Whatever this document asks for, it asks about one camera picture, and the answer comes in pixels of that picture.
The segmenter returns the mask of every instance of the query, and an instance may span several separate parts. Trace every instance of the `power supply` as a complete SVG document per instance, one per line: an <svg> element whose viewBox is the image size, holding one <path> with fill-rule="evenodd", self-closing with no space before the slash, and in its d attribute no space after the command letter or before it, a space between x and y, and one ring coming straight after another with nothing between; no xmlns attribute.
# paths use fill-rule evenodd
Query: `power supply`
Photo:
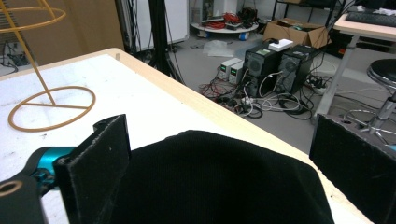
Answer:
<svg viewBox="0 0 396 224"><path fill-rule="evenodd" d="M305 83L306 77L311 71L313 59L320 51L306 45L296 45L286 50L279 65L279 71L283 75L279 78L276 91L294 94Z"/></svg>
<svg viewBox="0 0 396 224"><path fill-rule="evenodd" d="M262 43L245 53L243 72L247 69L248 71L243 82L247 87L247 94L251 97L261 97L275 87L276 77L269 75L277 72L283 51L276 52L268 49L268 46L268 42Z"/></svg>
<svg viewBox="0 0 396 224"><path fill-rule="evenodd" d="M219 70L219 78L228 81L228 76L230 75L231 66L239 62L242 62L242 60L238 58L233 58L228 61L225 61L224 63L221 63Z"/></svg>
<svg viewBox="0 0 396 224"><path fill-rule="evenodd" d="M238 84L239 81L241 81L243 75L242 72L243 67L244 67L244 61L241 61L231 66L230 75L228 76L228 81L231 84Z"/></svg>

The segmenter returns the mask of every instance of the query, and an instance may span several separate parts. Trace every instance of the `keyboard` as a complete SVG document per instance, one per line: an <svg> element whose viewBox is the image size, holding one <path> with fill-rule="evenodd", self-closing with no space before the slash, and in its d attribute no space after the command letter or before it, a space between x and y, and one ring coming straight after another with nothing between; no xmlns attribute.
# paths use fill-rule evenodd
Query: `keyboard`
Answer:
<svg viewBox="0 0 396 224"><path fill-rule="evenodd" d="M373 25L396 27L396 16L387 16L375 13L348 12L346 21L362 22Z"/></svg>

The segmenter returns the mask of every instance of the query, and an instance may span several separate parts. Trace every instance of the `chair leg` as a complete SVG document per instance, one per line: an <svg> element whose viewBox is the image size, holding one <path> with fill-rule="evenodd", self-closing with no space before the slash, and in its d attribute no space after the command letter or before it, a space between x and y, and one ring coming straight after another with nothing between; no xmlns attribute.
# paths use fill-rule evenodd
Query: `chair leg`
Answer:
<svg viewBox="0 0 396 224"><path fill-rule="evenodd" d="M384 124L385 120L389 118L389 116L393 113L393 110L396 108L396 101L392 100L392 97L389 97L388 100L382 105L375 116L368 123L369 133L373 134L376 131L381 130L381 126Z"/></svg>
<svg viewBox="0 0 396 224"><path fill-rule="evenodd" d="M388 130L382 130L381 127L384 124L384 122L393 113L395 108L396 108L396 92L393 93L393 95L387 99L387 101L381 106L381 108L377 112L372 112L368 110L350 110L347 113L345 113L344 119L349 119L361 125L362 126L362 128L360 129L361 132L374 134L381 140L381 142L387 145L388 141L384 138L382 133L390 133L395 135L396 133ZM370 119L369 122L364 122L352 116L352 113L357 113L357 112L370 113L370 114L374 114L374 116Z"/></svg>

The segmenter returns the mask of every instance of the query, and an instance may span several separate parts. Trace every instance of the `wire frame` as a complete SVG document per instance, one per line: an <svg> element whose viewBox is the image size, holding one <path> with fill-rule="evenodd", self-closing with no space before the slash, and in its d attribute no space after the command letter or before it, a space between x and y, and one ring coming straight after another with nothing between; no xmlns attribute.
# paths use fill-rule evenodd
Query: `wire frame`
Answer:
<svg viewBox="0 0 396 224"><path fill-rule="evenodd" d="M40 72L38 71L37 66L35 65L35 60L33 59L29 49L26 47L25 42L23 41L20 31L24 31L24 30L29 30L29 29L35 29L35 28L39 28L39 27L43 27L43 26L47 26L50 24L53 24L57 21L62 20L65 16L66 13L59 9L59 8L53 8L50 7L50 5L47 3L46 0L37 0L38 3L38 7L19 7L19 8L6 8L3 0L0 0L0 13L3 13L9 23L9 28L6 29L0 29L0 33L6 33L6 32L13 32L15 34L15 36L18 38L18 41L21 44L21 47L23 48L23 51L26 54L26 58L28 59L29 63L32 65L33 69L35 70L35 73L37 74L38 79L40 80L41 85L44 88L44 91L35 94L31 97L28 97L27 99L23 100L22 102L20 102L17 106L15 106L9 116L8 116L8 123L11 125L11 127L23 131L23 132L44 132L47 130L52 130L52 129L56 129L56 128L60 128L63 127L64 125L67 125L69 123L72 123L74 121L76 121L77 119L80 119L81 117L83 117L85 114L87 114L93 107L95 101L96 101L96 97L95 94L93 93L93 91L85 88L85 87L60 87L60 88L55 88L55 89L49 89L44 81L44 78L41 76ZM17 26L15 24L15 22L12 20L11 16L10 16L10 12L34 12L34 11L47 11L49 13L49 17L50 20L48 21L42 21L39 23L35 23L35 24L30 24L30 25L25 25L25 26ZM80 105L59 105L56 104L54 98L52 97L51 93L54 91L60 91L60 90L80 90L80 91L86 91L88 92L91 96L92 96L92 101L89 105L87 106L80 106ZM35 99L36 97L39 97L41 95L47 95L49 97L50 100L50 104L36 104L36 103L30 103L31 100ZM69 119L65 122L61 122L59 124L55 124L55 125L50 125L47 127L42 127L42 128L25 128L25 127L21 127L17 124L15 124L14 121L14 117L15 117L15 113L22 107L22 106L45 106L45 107L57 107L57 108L66 108L66 109L79 109L82 110L82 112L80 114L78 114L77 116L75 116L72 119Z"/></svg>

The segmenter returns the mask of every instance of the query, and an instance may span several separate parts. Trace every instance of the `computer tower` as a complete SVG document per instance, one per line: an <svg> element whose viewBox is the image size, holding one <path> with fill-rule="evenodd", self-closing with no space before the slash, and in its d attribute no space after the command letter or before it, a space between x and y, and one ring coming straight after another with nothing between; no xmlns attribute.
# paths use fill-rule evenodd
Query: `computer tower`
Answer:
<svg viewBox="0 0 396 224"><path fill-rule="evenodd" d="M294 94L305 83L306 77L310 74L313 59L318 56L319 50L306 45L296 45L286 50L280 61L277 92L288 92Z"/></svg>
<svg viewBox="0 0 396 224"><path fill-rule="evenodd" d="M263 43L245 53L244 73L242 84L246 85L248 96L261 97L272 91L276 84L276 76L282 52L268 49L269 44Z"/></svg>

